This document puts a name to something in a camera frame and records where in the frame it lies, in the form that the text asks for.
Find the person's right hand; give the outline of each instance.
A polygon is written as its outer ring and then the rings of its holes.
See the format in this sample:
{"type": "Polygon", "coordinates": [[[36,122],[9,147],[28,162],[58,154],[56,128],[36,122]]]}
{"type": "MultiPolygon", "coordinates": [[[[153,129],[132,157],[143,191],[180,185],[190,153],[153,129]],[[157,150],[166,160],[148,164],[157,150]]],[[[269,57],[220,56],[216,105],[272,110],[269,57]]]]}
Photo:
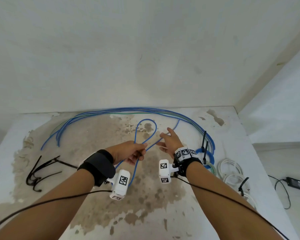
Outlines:
{"type": "Polygon", "coordinates": [[[160,137],[164,139],[164,142],[158,142],[157,145],[160,146],[161,151],[168,153],[172,158],[174,158],[173,157],[174,152],[178,148],[183,147],[183,145],[173,129],[168,127],[167,130],[171,136],[165,133],[161,133],[160,137]]]}

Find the person's left hand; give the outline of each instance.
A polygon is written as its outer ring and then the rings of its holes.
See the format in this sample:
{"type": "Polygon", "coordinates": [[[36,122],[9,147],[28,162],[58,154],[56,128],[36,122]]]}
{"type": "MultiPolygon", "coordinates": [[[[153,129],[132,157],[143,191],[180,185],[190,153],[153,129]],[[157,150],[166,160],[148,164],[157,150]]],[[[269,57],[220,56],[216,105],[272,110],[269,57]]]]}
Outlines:
{"type": "Polygon", "coordinates": [[[118,145],[110,146],[105,150],[112,155],[113,165],[118,164],[122,160],[125,160],[131,165],[135,165],[138,158],[140,161],[144,159],[147,145],[147,143],[138,144],[129,140],[118,145]]]}

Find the forearm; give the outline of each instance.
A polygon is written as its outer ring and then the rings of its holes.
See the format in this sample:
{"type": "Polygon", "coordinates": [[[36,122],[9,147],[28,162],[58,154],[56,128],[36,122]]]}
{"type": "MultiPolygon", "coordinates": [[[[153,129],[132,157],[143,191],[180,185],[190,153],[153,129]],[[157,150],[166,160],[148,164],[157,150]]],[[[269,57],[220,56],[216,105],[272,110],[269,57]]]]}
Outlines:
{"type": "MultiPolygon", "coordinates": [[[[198,162],[193,162],[188,166],[186,176],[191,184],[216,191],[253,209],[240,194],[198,162]]],[[[243,206],[194,186],[192,186],[192,190],[221,240],[282,239],[264,220],[243,206]]]]}
{"type": "MultiPolygon", "coordinates": [[[[87,170],[80,169],[35,203],[87,193],[91,191],[93,185],[92,174],[87,170]]],[[[0,230],[0,239],[59,239],[85,198],[86,195],[54,201],[26,210],[0,230]]]]}

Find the hand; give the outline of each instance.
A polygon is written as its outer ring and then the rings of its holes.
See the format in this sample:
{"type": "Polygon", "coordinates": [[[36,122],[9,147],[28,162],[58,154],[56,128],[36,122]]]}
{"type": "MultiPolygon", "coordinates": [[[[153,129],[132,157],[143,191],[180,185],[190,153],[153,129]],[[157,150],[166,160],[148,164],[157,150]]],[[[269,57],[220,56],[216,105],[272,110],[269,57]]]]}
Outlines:
{"type": "Polygon", "coordinates": [[[164,139],[164,142],[158,142],[157,145],[160,146],[161,151],[168,153],[172,158],[174,158],[173,157],[174,152],[178,148],[183,147],[183,145],[173,129],[168,127],[167,130],[171,136],[165,133],[161,133],[160,137],[164,139]]]}
{"type": "Polygon", "coordinates": [[[144,159],[147,145],[147,143],[138,144],[129,140],[118,145],[110,146],[105,150],[112,155],[113,165],[118,164],[122,160],[125,160],[131,165],[135,165],[138,158],[140,161],[144,159]]]}

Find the white floor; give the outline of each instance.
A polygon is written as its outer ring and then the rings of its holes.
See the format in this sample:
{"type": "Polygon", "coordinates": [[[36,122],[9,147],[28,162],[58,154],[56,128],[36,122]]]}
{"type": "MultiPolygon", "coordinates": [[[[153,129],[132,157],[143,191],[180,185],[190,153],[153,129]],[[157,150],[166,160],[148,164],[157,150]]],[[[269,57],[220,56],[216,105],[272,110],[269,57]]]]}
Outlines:
{"type": "MultiPolygon", "coordinates": [[[[287,176],[300,179],[300,147],[278,149],[268,146],[266,149],[256,148],[256,152],[268,175],[277,179],[283,179],[287,176]]],[[[276,180],[271,179],[271,182],[274,185],[276,180]]],[[[286,186],[291,200],[291,208],[286,212],[300,238],[300,190],[287,186],[285,182],[283,184],[286,186]]],[[[277,185],[277,193],[282,204],[287,208],[289,202],[281,184],[277,185]]]]}

